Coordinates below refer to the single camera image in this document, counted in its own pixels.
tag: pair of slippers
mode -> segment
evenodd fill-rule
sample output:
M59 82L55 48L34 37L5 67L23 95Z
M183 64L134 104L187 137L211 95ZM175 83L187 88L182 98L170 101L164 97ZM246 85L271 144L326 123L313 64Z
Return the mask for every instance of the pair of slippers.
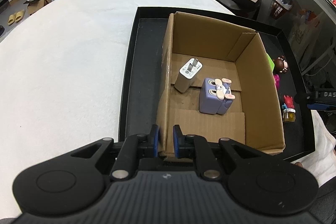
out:
M13 15L10 15L8 18L8 26L12 25L14 22L18 23L23 16L25 15L26 10L21 10Z

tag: cardboard box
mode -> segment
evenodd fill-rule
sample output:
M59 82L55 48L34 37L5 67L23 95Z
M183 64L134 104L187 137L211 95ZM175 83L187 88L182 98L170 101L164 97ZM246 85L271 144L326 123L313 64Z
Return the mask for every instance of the cardboard box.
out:
M33 13L40 10L50 2L51 0L26 0L24 4L28 4L27 7L28 13L29 15L32 15Z
M173 84L190 57L203 65L185 93ZM205 77L232 80L236 96L225 115L199 112ZM156 123L162 155L173 156L173 125L182 132L218 142L229 137L268 154L285 148L280 104L267 54L259 33L229 22L177 12L169 16L163 41L160 100Z

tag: toy figurine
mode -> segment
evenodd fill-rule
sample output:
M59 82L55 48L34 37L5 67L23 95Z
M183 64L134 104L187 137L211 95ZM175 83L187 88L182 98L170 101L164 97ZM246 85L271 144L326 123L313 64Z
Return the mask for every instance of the toy figurine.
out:
M282 73L286 73L287 69L288 69L288 63L285 60L285 57L283 55L281 55L280 57L278 57L277 59L273 59L274 62L274 71L275 72L282 72Z
M283 96L285 103L281 106L282 110L282 119L284 122L295 122L295 109L293 98L287 95Z
M199 92L199 111L206 114L224 115L235 96L231 93L231 80L205 78Z
M277 90L279 89L280 87L280 76L279 75L273 75L274 77L274 84L275 84L275 87L277 88Z

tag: blue toy figure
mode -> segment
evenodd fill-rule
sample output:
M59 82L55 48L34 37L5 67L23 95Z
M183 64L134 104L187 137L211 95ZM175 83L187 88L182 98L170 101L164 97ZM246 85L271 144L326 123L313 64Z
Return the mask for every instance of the blue toy figure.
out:
M231 93L231 80L205 78L199 93L199 111L206 114L224 115L235 96Z

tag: white tablecloth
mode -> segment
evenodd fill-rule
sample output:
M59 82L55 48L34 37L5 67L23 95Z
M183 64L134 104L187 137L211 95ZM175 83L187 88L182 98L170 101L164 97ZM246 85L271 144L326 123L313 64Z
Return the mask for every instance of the white tablecloth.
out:
M103 137L117 139L138 6L231 14L215 0L56 0L0 43L0 219L20 213L11 191L20 171Z

